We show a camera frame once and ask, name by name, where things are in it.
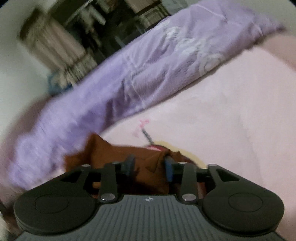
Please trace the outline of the purple duvet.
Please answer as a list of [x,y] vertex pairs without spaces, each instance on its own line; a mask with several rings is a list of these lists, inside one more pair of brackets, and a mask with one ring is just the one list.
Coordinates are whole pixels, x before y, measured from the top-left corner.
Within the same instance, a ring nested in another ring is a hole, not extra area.
[[236,1],[199,1],[168,16],[46,103],[32,129],[16,139],[4,184],[31,189],[90,133],[162,102],[283,28]]

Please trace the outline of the left beige striped curtain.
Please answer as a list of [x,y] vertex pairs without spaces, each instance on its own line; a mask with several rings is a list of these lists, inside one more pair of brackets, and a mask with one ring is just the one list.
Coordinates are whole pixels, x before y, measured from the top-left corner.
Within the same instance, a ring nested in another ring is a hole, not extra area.
[[24,21],[19,39],[51,70],[53,83],[62,89],[76,85],[97,66],[92,53],[39,8]]

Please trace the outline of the pink bed sheet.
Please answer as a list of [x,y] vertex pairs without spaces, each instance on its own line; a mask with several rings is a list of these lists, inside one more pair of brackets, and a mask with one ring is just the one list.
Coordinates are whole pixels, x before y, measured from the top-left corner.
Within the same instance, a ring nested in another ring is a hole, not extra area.
[[103,132],[114,145],[152,141],[214,163],[281,197],[278,232],[295,240],[295,36],[273,35],[165,102]]

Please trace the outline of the brown padded jacket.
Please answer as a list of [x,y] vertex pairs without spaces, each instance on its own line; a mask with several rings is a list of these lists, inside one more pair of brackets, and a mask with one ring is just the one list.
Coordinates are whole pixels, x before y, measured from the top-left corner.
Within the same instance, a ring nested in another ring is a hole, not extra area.
[[69,172],[78,166],[88,164],[94,169],[99,169],[107,163],[123,162],[129,155],[133,155],[135,164],[132,178],[135,181],[131,185],[124,185],[127,191],[132,195],[169,194],[169,183],[165,178],[165,158],[171,157],[176,162],[193,161],[180,152],[159,147],[161,149],[156,151],[145,147],[114,146],[93,133],[81,152],[64,157],[64,168]]

